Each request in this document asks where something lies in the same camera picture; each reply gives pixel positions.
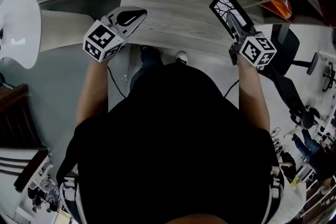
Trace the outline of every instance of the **sneaker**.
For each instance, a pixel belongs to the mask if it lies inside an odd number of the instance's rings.
[[[303,128],[300,125],[297,125],[294,129],[294,131],[302,132]]]
[[[180,62],[184,65],[187,65],[188,63],[188,54],[184,51],[180,51],[176,56],[176,62]]]
[[[151,49],[152,46],[148,46],[148,45],[140,45],[139,46],[139,49],[141,52],[143,52],[144,50],[147,50],[147,49]]]
[[[290,132],[290,133],[285,134],[283,137],[286,138],[286,139],[293,140],[294,134]]]

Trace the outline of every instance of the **plastic bag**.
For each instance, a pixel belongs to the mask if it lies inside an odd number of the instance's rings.
[[[288,19],[292,16],[292,8],[288,0],[272,0],[273,5],[277,8],[278,11],[282,14],[285,19]]]

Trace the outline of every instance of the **sitting person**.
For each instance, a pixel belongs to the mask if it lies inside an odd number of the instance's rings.
[[[280,156],[282,158],[282,163],[279,163],[284,175],[291,183],[296,176],[296,164],[293,157],[288,153],[281,151]]]
[[[271,218],[277,204],[269,207],[270,172],[279,163],[257,69],[238,55],[237,109],[210,77],[186,65],[186,53],[164,66],[158,50],[140,50],[143,65],[130,93],[110,112],[108,61],[94,61],[88,69],[78,126],[57,173],[62,184],[78,164],[87,223],[96,223],[97,212],[104,211],[120,223]],[[244,140],[238,148],[237,137]],[[250,159],[258,165],[246,165]],[[109,173],[106,187],[102,173]]]
[[[331,179],[335,173],[333,154],[323,140],[320,141],[319,145],[310,137],[308,130],[302,130],[302,133],[305,140],[304,144],[296,134],[288,133],[285,137],[294,141],[296,148],[315,170],[319,182],[324,186],[321,192],[325,194],[331,188]]]

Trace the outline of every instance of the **black cable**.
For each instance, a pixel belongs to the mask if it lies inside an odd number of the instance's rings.
[[[110,69],[109,67],[107,67],[107,69],[109,70],[110,75],[111,75],[111,79],[113,80],[113,82],[114,82],[115,86],[117,87],[118,91],[120,92],[120,94],[121,94],[124,98],[126,98],[126,96],[124,96],[124,95],[122,94],[122,92],[120,91],[120,89],[119,89],[119,87],[118,87],[116,81],[114,80],[114,78],[113,78],[113,76],[112,76],[111,69]]]
[[[224,95],[224,98],[226,98],[226,96],[228,95],[228,93],[230,92],[230,90],[233,88],[233,86],[236,85],[238,82],[239,82],[239,79],[235,83],[232,84],[232,86],[230,87],[230,89]]]

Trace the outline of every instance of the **wood grain surface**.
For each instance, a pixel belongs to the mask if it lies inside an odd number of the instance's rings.
[[[207,54],[229,57],[233,40],[213,14],[213,0],[121,0],[121,6],[145,8],[147,18],[130,36],[129,43],[156,47],[194,49]],[[257,24],[264,24],[263,8],[245,11]]]

